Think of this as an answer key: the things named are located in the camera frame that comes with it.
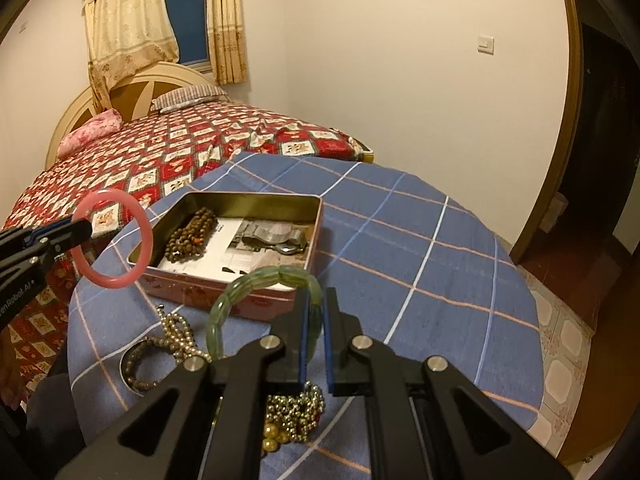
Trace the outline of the blue plaid tablecloth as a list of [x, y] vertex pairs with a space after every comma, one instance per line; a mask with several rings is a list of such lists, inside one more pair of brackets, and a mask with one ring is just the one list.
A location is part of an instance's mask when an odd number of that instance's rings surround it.
[[[544, 396], [536, 301], [497, 237], [471, 211], [412, 174], [356, 162], [242, 153], [189, 182], [164, 185], [157, 221], [191, 191], [320, 196], [314, 273], [335, 287], [343, 312], [398, 356], [444, 356], [525, 430]], [[72, 393], [87, 444], [138, 402], [122, 382], [120, 357], [161, 334], [140, 285], [108, 290], [84, 278], [68, 309]], [[311, 446], [268, 456], [261, 479], [369, 479], [363, 400], [326, 395]]]

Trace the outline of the checked grey pillow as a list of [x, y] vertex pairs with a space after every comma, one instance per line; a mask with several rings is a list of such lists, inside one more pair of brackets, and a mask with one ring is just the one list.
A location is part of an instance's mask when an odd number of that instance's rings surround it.
[[223, 88], [213, 84], [197, 84], [177, 88], [152, 99], [150, 111], [165, 114], [207, 102], [229, 100], [228, 93]]

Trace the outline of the beige curtain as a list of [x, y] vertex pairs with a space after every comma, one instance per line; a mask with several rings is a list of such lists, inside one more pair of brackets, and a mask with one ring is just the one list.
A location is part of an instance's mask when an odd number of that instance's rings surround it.
[[158, 63], [175, 63], [178, 42], [165, 0], [82, 0], [88, 77], [96, 105], [112, 106], [111, 91]]
[[216, 84], [223, 86], [247, 81], [241, 0], [206, 0], [206, 32]]

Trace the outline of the white wall switch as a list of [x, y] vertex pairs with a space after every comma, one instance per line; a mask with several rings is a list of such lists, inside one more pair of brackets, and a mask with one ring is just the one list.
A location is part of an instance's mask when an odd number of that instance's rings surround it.
[[491, 36], [479, 36], [477, 38], [477, 51], [488, 55], [494, 55], [495, 38]]

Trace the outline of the silver metal watch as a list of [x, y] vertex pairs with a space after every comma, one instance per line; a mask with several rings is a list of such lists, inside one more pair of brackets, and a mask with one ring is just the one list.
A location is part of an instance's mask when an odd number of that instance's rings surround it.
[[301, 254], [308, 246], [304, 229], [286, 222], [244, 220], [234, 240], [257, 249], [271, 249], [280, 255]]

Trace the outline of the pink metal tin box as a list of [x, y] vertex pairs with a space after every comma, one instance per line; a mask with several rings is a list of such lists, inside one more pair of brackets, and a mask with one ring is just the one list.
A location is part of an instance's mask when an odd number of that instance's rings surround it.
[[189, 192], [153, 226], [139, 278], [152, 297], [207, 311], [226, 286], [264, 266], [314, 266], [323, 200], [317, 195]]

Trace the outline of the printed paper leaflet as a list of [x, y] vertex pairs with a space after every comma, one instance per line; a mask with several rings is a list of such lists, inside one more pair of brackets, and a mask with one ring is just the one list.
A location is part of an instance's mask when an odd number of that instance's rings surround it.
[[263, 266], [304, 266], [306, 254], [284, 256], [271, 249], [257, 249], [234, 240], [242, 222], [248, 219], [221, 218], [215, 232], [209, 237], [201, 257], [183, 262], [169, 262], [165, 257], [157, 269], [175, 274], [186, 274], [206, 280], [230, 283], [243, 274]]

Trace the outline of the red patterned bedspread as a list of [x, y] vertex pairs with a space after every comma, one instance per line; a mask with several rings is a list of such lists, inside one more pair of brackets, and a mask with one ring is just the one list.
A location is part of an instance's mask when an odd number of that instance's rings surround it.
[[[242, 151], [354, 162], [369, 150], [340, 129], [238, 102], [152, 113], [85, 143], [43, 171], [2, 226], [35, 228], [61, 220], [88, 193], [102, 188], [119, 188], [148, 208]], [[68, 304], [78, 281], [69, 255], [55, 260], [47, 281], [8, 328], [24, 401], [47, 377], [66, 339]]]

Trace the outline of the pink floral pillow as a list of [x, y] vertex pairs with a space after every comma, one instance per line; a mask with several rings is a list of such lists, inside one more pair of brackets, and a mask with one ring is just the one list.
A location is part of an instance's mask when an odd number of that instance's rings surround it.
[[82, 126], [67, 133], [58, 146], [56, 158], [69, 158], [70, 155], [79, 152], [93, 141], [119, 132], [123, 123], [122, 116], [117, 110], [114, 108], [104, 110], [104, 112], [87, 120]]

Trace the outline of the dark window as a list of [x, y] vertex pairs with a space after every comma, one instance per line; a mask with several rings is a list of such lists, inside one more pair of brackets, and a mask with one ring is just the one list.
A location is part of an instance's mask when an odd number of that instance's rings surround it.
[[210, 70], [206, 0], [165, 0], [179, 48], [179, 63], [199, 72]]

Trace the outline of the brown wooden door frame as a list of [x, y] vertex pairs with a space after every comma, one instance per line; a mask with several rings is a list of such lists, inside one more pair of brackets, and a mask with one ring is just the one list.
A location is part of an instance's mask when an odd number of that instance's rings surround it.
[[520, 99], [527, 120], [510, 177], [523, 225], [510, 250], [520, 263], [559, 189], [572, 151], [584, 88], [582, 25], [576, 0], [532, 0], [523, 15], [523, 50], [534, 90]]

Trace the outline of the right beige curtain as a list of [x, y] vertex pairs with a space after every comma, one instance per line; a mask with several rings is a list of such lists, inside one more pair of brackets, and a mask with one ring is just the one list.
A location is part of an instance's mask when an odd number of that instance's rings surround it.
[[216, 84], [223, 86], [247, 81], [241, 0], [206, 0], [206, 32]]

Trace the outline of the cream wooden headboard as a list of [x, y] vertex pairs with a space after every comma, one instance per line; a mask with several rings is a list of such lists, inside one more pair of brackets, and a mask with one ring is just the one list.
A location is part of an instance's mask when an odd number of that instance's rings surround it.
[[[152, 99], [166, 91], [177, 88], [211, 84], [212, 78], [180, 64], [158, 62], [134, 76], [128, 77], [114, 87], [110, 94], [111, 104], [118, 110], [124, 122], [149, 114]], [[58, 159], [58, 146], [72, 130], [81, 126], [92, 116], [99, 114], [99, 107], [93, 99], [90, 87], [70, 103], [58, 121], [51, 136], [44, 168], [49, 169]]]

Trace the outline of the left beige curtain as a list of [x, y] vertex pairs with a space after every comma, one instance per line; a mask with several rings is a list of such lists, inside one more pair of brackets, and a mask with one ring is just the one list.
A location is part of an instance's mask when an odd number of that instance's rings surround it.
[[175, 63], [178, 42], [165, 0], [82, 0], [88, 77], [96, 105], [112, 106], [111, 91], [158, 63]]

